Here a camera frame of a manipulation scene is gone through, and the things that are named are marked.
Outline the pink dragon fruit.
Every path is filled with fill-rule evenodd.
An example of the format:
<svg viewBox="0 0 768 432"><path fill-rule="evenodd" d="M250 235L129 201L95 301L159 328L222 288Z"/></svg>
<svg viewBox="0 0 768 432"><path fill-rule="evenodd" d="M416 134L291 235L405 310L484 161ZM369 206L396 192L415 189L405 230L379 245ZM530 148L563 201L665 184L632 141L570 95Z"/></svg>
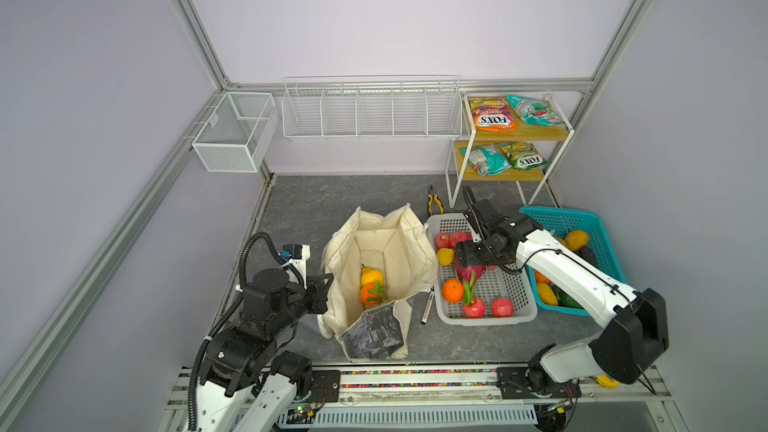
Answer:
<svg viewBox="0 0 768 432"><path fill-rule="evenodd" d="M476 282L485 272L485 267L482 264L462 266L458 261L455 261L454 268L457 277L467 284Z"/></svg>

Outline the orange persimmon with leaves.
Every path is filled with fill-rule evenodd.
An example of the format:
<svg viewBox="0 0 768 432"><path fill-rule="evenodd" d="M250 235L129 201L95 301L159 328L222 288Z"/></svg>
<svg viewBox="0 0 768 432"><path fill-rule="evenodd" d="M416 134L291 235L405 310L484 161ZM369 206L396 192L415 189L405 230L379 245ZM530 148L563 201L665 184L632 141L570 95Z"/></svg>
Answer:
<svg viewBox="0 0 768 432"><path fill-rule="evenodd" d="M385 301L385 286L381 281L372 281L361 286L360 300L365 308L379 306Z"/></svg>

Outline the cream canvas grocery bag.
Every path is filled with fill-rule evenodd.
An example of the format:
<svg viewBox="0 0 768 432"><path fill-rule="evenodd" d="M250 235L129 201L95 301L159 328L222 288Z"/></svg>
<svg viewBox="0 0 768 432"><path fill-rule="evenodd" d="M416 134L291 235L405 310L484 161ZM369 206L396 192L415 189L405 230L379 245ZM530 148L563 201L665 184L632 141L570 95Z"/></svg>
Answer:
<svg viewBox="0 0 768 432"><path fill-rule="evenodd" d="M360 300L364 267L384 274L385 301ZM403 359L413 314L409 300L430 290L438 260L426 225L405 205L385 216L357 209L325 246L322 271L333 275L321 334L336 340L351 362Z"/></svg>

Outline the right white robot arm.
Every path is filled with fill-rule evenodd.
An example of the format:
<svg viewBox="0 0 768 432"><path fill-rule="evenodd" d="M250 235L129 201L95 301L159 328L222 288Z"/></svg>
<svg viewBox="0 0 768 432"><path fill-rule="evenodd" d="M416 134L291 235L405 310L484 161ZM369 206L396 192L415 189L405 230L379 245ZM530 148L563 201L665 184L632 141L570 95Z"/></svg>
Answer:
<svg viewBox="0 0 768 432"><path fill-rule="evenodd" d="M465 203L464 216L479 237L457 244L458 267L493 266L507 275L535 269L602 328L592 337L550 345L530 359L524 385L532 394L548 396L567 382L592 376L633 384L668 349L666 302L659 293L611 278L526 214L506 216L471 190Z"/></svg>

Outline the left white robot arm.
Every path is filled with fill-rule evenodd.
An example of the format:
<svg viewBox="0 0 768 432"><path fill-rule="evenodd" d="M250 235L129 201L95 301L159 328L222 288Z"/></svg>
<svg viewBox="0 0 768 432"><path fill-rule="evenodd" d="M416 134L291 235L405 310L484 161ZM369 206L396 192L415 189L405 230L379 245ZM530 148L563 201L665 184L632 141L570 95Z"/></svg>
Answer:
<svg viewBox="0 0 768 432"><path fill-rule="evenodd" d="M240 253L233 304L196 354L187 390L190 431L270 431L316 388L309 358L285 350L300 319L322 315L334 277L308 276L309 248L277 250L264 232Z"/></svg>

